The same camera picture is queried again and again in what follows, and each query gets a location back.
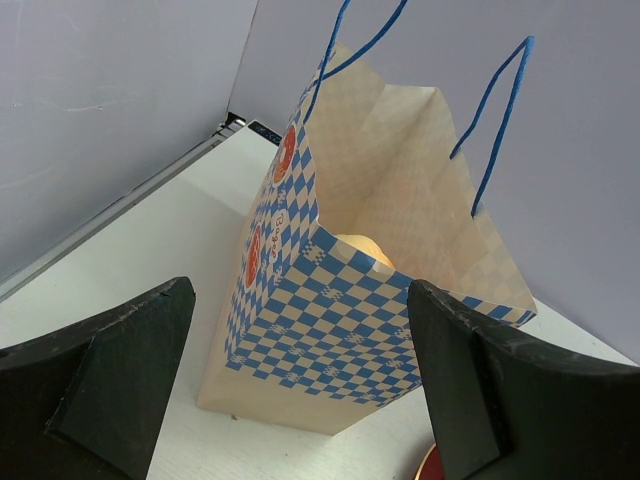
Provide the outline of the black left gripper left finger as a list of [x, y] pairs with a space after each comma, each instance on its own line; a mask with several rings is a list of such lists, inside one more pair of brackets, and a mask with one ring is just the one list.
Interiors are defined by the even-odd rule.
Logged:
[[146, 478], [195, 302], [176, 277], [2, 349], [2, 478]]

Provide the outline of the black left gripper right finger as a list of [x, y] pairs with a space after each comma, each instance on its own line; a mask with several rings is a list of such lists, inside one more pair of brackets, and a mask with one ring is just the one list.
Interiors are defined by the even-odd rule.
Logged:
[[447, 479], [635, 479], [639, 370], [538, 339], [424, 280], [408, 317]]

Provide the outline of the round orange bun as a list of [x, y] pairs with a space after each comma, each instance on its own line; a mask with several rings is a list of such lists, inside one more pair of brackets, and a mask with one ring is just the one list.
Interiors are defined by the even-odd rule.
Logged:
[[395, 270], [391, 259], [382, 251], [381, 247], [371, 238], [360, 234], [337, 234], [336, 246], [341, 254], [350, 254], [350, 262], [360, 266], [367, 265], [378, 270], [380, 266]]

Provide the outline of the blue checkered paper bag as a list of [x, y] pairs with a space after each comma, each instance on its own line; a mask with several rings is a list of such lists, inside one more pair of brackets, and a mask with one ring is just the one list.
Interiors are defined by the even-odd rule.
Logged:
[[[328, 42], [244, 221], [201, 408], [333, 435], [418, 388], [415, 279], [509, 326], [536, 315], [464, 141], [440, 90]], [[351, 263], [337, 234], [396, 269]]]

